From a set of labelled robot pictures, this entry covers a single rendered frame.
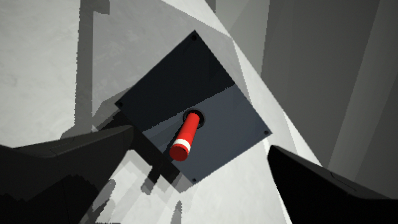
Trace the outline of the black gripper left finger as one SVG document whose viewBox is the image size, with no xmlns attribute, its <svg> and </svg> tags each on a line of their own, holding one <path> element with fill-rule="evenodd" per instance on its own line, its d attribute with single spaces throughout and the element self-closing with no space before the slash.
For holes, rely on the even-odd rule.
<svg viewBox="0 0 398 224">
<path fill-rule="evenodd" d="M 133 141 L 123 125 L 17 148 L 0 145 L 0 224 L 78 224 Z"/>
</svg>

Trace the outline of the grey sloped panel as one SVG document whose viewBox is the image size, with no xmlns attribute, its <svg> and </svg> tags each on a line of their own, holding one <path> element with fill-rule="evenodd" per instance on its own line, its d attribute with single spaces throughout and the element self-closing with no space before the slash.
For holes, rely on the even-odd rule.
<svg viewBox="0 0 398 224">
<path fill-rule="evenodd" d="M 115 105 L 193 185 L 273 134 L 195 30 Z M 176 161 L 169 151 L 190 111 L 201 118 Z"/>
</svg>

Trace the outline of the red peg with white band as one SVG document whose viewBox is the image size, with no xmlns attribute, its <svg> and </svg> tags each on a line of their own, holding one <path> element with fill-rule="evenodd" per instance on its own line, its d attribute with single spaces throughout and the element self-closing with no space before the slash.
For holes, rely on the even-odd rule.
<svg viewBox="0 0 398 224">
<path fill-rule="evenodd" d="M 176 161 L 184 161 L 187 159 L 190 148 L 201 118 L 198 111 L 190 111 L 173 142 L 169 154 Z"/>
</svg>

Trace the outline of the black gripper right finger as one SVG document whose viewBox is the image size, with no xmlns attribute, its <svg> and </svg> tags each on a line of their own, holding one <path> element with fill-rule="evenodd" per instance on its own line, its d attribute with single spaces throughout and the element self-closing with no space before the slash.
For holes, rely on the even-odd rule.
<svg viewBox="0 0 398 224">
<path fill-rule="evenodd" d="M 279 146 L 268 166 L 292 224 L 398 224 L 398 200 Z"/>
</svg>

